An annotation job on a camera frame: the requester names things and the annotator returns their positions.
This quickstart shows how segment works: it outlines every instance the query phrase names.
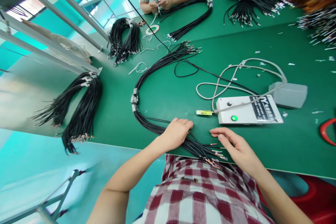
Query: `hand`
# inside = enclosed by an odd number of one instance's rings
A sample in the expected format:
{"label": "hand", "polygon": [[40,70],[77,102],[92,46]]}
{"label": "hand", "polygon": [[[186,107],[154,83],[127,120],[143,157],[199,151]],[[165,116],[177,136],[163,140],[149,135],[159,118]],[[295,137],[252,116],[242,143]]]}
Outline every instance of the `hand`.
{"label": "hand", "polygon": [[153,12],[153,13],[156,13],[156,12],[158,12],[159,10],[158,10],[158,5],[157,5],[157,3],[153,0],[153,1],[151,1],[151,2],[149,2],[149,7],[150,7],[150,9],[151,9],[151,11]]}
{"label": "hand", "polygon": [[245,139],[232,130],[228,128],[215,128],[210,130],[210,133],[213,137],[218,137],[218,140],[229,152],[234,162],[254,179],[262,171],[266,170]]}
{"label": "hand", "polygon": [[168,125],[161,136],[158,136],[154,141],[158,143],[162,153],[176,149],[183,144],[189,130],[192,129],[194,123],[188,119],[174,118]]}
{"label": "hand", "polygon": [[172,5],[172,0],[159,0],[159,6],[161,6],[165,10],[169,10]]}

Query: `white control box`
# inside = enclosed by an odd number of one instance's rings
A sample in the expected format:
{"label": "white control box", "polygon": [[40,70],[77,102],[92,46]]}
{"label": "white control box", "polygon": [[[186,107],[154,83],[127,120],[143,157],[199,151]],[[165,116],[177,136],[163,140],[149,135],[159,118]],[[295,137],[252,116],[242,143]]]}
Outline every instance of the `white control box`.
{"label": "white control box", "polygon": [[[238,96],[219,98],[217,110],[244,104],[257,99],[259,96]],[[283,123],[281,114],[271,95],[240,107],[218,112],[220,124],[278,124]]]}

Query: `chair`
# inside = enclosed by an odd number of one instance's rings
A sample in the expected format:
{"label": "chair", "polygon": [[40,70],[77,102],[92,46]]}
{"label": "chair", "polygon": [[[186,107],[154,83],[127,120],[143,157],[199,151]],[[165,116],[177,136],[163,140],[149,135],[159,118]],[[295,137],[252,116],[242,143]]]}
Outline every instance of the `chair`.
{"label": "chair", "polygon": [[[304,195],[291,197],[293,202],[314,224],[335,224],[336,187],[317,177],[297,175],[308,184],[309,189]],[[258,193],[260,201],[267,206],[259,188]]]}

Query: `green workbench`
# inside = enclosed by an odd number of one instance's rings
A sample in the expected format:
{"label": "green workbench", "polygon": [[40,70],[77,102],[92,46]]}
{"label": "green workbench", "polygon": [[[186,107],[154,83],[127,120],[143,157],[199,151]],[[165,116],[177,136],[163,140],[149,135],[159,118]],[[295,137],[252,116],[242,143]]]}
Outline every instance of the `green workbench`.
{"label": "green workbench", "polygon": [[[336,169],[333,167],[336,163],[336,147],[325,142],[319,134],[320,124],[335,116],[336,73],[331,71],[336,71],[336,62],[328,60],[329,56],[335,56],[334,52],[324,51],[324,45],[309,44],[310,40],[307,36],[312,31],[301,31],[295,26],[288,26],[303,14],[300,9],[282,9],[281,14],[275,18],[260,14],[261,26],[242,28],[238,23],[233,25],[228,19],[223,26],[223,15],[235,1],[213,0],[213,2],[212,14],[178,42],[172,43],[170,48],[184,39],[191,40],[191,44],[202,47],[203,51],[189,60],[215,74],[220,74],[229,64],[239,64],[242,60],[252,57],[262,58],[278,64],[288,82],[307,85],[308,96],[303,108],[295,110],[279,108],[281,114],[283,111],[288,113],[288,117],[283,118],[283,124],[242,125],[230,126],[230,128],[248,141],[266,168],[336,179]],[[167,40],[169,32],[190,23],[206,10],[207,6],[203,3],[180,10],[159,24],[157,36],[162,41]],[[147,23],[151,23],[153,15],[144,15],[144,18]],[[141,37],[145,35],[146,29],[141,28]],[[99,76],[103,84],[103,96],[94,118],[94,139],[91,140],[93,142],[143,149],[156,137],[154,133],[143,128],[133,115],[130,99],[141,74],[134,71],[129,75],[129,72],[139,62],[144,62],[150,67],[165,56],[167,50],[162,45],[159,50],[157,49],[159,42],[155,37],[150,42],[141,38],[141,42],[145,48],[154,50],[134,55],[132,61],[129,60],[117,67],[112,67],[114,59],[107,59],[103,54],[92,59],[94,66],[103,67]],[[172,120],[174,117],[188,118],[194,122],[192,132],[199,142],[218,143],[218,140],[209,133],[210,129],[221,126],[217,116],[196,115],[196,110],[211,109],[211,101],[203,100],[197,95],[196,85],[201,82],[217,82],[217,78],[202,71],[189,77],[177,78],[174,75],[174,67],[175,65],[172,64],[160,69],[144,82],[139,92],[140,112],[149,117],[165,120]],[[177,73],[186,75],[194,70],[193,67],[182,62],[177,68]],[[231,78],[232,73],[233,69],[230,69],[224,77]],[[48,96],[56,97],[72,81],[71,78],[65,78],[65,76],[63,78],[64,83],[62,86],[58,85],[57,89],[50,83],[57,84],[59,80],[53,78],[44,81],[37,90],[42,92],[49,89]],[[238,70],[236,78],[239,83],[261,94],[268,91],[269,85],[279,81],[274,75],[252,68]],[[38,76],[34,77],[33,85],[29,87],[35,87],[37,82],[41,82],[40,79],[43,80]],[[204,85],[200,87],[200,92],[206,97],[211,97],[214,88],[215,86]],[[65,125],[69,122],[84,91],[83,89],[74,99]],[[246,95],[241,91],[229,89],[222,97]],[[312,114],[314,111],[323,111],[323,113]],[[27,125],[32,125],[29,119],[15,130],[45,135],[55,133],[49,125],[42,127],[27,127]],[[190,156],[182,148],[177,148],[171,153]],[[233,162],[225,150],[223,154],[229,158],[229,162]]]}

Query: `red checkered shirt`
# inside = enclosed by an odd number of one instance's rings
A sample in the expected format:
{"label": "red checkered shirt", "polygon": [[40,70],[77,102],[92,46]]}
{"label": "red checkered shirt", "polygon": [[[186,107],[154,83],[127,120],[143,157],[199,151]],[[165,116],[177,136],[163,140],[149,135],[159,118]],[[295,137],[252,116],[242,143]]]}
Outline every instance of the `red checkered shirt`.
{"label": "red checkered shirt", "polygon": [[134,223],[274,223],[262,210],[257,184],[236,165],[166,155],[162,183]]}

